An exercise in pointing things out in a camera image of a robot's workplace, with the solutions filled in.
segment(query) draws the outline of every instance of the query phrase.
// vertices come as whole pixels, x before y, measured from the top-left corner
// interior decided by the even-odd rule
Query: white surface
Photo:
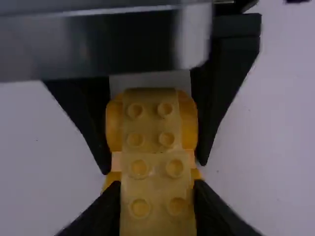
[[[202,172],[265,235],[312,235],[315,1],[261,0],[251,12],[263,14],[261,53]],[[83,137],[42,84],[0,85],[1,235],[53,235],[99,195],[102,182]]]

